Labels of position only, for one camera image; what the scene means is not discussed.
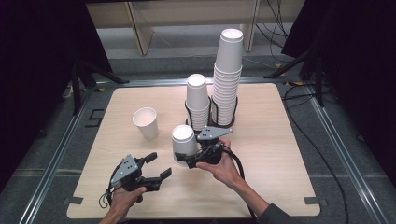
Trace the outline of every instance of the black wire cup holder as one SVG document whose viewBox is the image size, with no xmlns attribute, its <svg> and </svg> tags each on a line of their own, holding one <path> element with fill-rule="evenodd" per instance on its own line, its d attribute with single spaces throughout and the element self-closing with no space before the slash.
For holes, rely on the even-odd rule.
<svg viewBox="0 0 396 224">
<path fill-rule="evenodd" d="M 212 108 L 212 100 L 210 99 L 210 97 L 207 97 L 207 99 L 209 100 L 209 109 L 207 110 L 207 122 L 206 122 L 206 125 L 210 125 L 210 120 L 211 120 L 211 118 L 210 118 L 210 112 L 211 112 L 211 108 Z M 199 134 L 199 133 L 202 131 L 202 129 L 201 129 L 201 130 L 196 130 L 196 129 L 193 127 L 193 124 L 192 124 L 192 116 L 191 116 L 190 109 L 189 109 L 189 107 L 187 106 L 187 101 L 184 102 L 184 106 L 186 107 L 187 113 L 189 114 L 189 117 L 186 118 L 186 125 L 189 125 L 190 127 L 192 127 L 192 129 L 194 130 L 194 133 L 195 133 L 195 134 Z"/>
<path fill-rule="evenodd" d="M 213 120 L 213 111 L 212 113 L 210 113 L 210 122 L 209 125 L 210 126 L 214 126 L 214 127 L 218 127 L 218 128 L 230 128 L 233 126 L 233 124 L 235 123 L 235 112 L 236 112 L 236 108 L 238 107 L 238 97 L 236 96 L 235 98 L 235 109 L 233 110 L 233 119 L 231 120 L 231 122 L 227 125 L 219 125 L 217 124 L 214 120 Z M 219 120 L 219 107 L 218 104 L 216 104 L 216 102 L 213 100 L 213 96 L 211 98 L 211 104 L 213 104 L 213 106 L 216 108 L 216 120 Z"/>
</svg>

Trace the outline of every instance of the tripod leg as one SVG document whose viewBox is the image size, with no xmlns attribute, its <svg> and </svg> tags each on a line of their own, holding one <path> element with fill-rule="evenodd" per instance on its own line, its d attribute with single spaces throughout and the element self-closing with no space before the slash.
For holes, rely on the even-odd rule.
<svg viewBox="0 0 396 224">
<path fill-rule="evenodd" d="M 81 107 L 81 96 L 79 94 L 79 83 L 78 83 L 78 74 L 77 74 L 77 64 L 75 63 L 72 68 L 72 86 L 73 86 L 73 98 L 75 103 L 75 109 L 73 114 L 75 115 L 79 108 Z"/>
<path fill-rule="evenodd" d="M 305 61 L 306 56 L 308 55 L 308 51 L 302 53 L 298 58 L 294 59 L 290 63 L 286 64 L 286 66 L 278 69 L 276 72 L 269 76 L 264 76 L 264 78 L 276 78 L 279 77 L 280 75 L 284 74 L 285 72 L 289 71 L 291 68 L 293 68 L 295 65 L 299 64 L 300 62 Z"/>
<path fill-rule="evenodd" d="M 118 77 L 115 77 L 113 74 L 111 74 L 111 73 L 103 70 L 102 68 L 97 67 L 97 66 L 95 66 L 95 65 L 93 65 L 93 64 L 91 64 L 89 62 L 82 62 L 82 64 L 84 64 L 87 68 L 99 73 L 100 75 L 102 75 L 102 76 L 104 76 L 104 77 L 106 77 L 106 78 L 108 78 L 108 79 L 110 79 L 110 80 L 112 80 L 112 81 L 114 81 L 114 82 L 116 82 L 118 84 L 129 83 L 129 80 L 122 80 L 122 79 L 120 79 Z"/>
<path fill-rule="evenodd" d="M 317 75 L 315 76 L 315 95 L 317 97 L 317 101 L 321 107 L 323 104 L 323 94 L 322 94 L 322 59 L 320 54 L 317 56 Z"/>
</svg>

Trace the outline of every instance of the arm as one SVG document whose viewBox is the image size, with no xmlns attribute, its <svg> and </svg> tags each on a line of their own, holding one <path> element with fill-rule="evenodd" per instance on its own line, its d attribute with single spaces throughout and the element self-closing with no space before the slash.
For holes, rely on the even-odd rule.
<svg viewBox="0 0 396 224">
<path fill-rule="evenodd" d="M 226 139 L 220 139 L 220 141 L 226 148 L 231 148 L 230 141 Z M 197 162 L 196 166 L 202 170 L 209 171 L 217 180 L 224 183 L 230 189 L 235 190 L 257 216 L 261 215 L 269 206 L 269 203 L 260 197 L 260 195 L 241 177 L 233 164 L 233 159 L 227 153 L 222 153 L 221 161 L 216 165 L 206 162 Z"/>
<path fill-rule="evenodd" d="M 220 141 L 226 149 L 231 148 L 231 142 L 229 140 L 220 139 Z M 209 171 L 217 180 L 221 181 L 228 188 L 233 189 L 237 194 L 239 194 L 239 196 L 247 203 L 247 206 L 249 206 L 256 216 L 259 217 L 258 223 L 298 223 L 274 204 L 269 204 L 253 188 L 251 188 L 238 173 L 233 163 L 233 159 L 227 153 L 222 153 L 221 161 L 216 165 L 206 162 L 197 162 L 196 167 Z"/>
<path fill-rule="evenodd" d="M 134 191 L 126 191 L 124 188 L 120 188 L 120 184 L 115 189 L 111 207 L 99 222 L 100 224 L 118 223 L 124 219 L 128 214 L 129 208 L 136 203 L 137 197 L 146 192 L 145 187 L 138 188 Z"/>
</svg>

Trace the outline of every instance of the table surface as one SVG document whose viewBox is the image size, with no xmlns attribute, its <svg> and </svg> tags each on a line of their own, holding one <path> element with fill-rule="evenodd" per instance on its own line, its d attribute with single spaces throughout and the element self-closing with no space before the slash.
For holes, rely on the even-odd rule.
<svg viewBox="0 0 396 224">
<path fill-rule="evenodd" d="M 212 85 L 208 93 L 212 94 Z M 122 88 L 113 92 L 93 142 L 74 197 L 70 218 L 101 218 L 107 209 L 99 198 L 120 160 L 127 154 L 142 158 L 157 152 L 158 158 L 143 166 L 144 177 L 158 176 L 172 167 L 159 191 L 144 194 L 144 201 L 130 209 L 129 218 L 250 217 L 244 201 L 212 174 L 175 163 L 172 130 L 184 124 L 186 86 Z M 286 111 L 274 84 L 240 84 L 232 142 L 246 180 L 267 202 L 291 216 L 316 216 L 318 204 L 305 204 L 316 197 Z M 159 135 L 149 141 L 133 125 L 134 112 L 145 106 L 156 109 Z"/>
</svg>

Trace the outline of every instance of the human hand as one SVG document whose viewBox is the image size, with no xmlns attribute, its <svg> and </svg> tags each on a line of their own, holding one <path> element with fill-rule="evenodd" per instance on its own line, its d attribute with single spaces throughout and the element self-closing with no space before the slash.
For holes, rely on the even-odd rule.
<svg viewBox="0 0 396 224">
<path fill-rule="evenodd" d="M 100 224 L 118 223 L 125 218 L 129 209 L 136 203 L 137 198 L 146 191 L 147 189 L 145 187 L 127 191 L 122 187 L 121 183 L 117 184 L 114 187 L 110 210 L 108 210 L 107 214 L 100 221 Z"/>
<path fill-rule="evenodd" d="M 231 150 L 230 140 L 224 138 L 220 138 L 219 140 L 223 144 L 225 150 Z M 197 162 L 196 167 L 212 173 L 217 180 L 221 181 L 230 189 L 235 189 L 239 183 L 245 182 L 236 170 L 233 158 L 225 152 L 222 152 L 221 160 L 218 164 Z"/>
</svg>

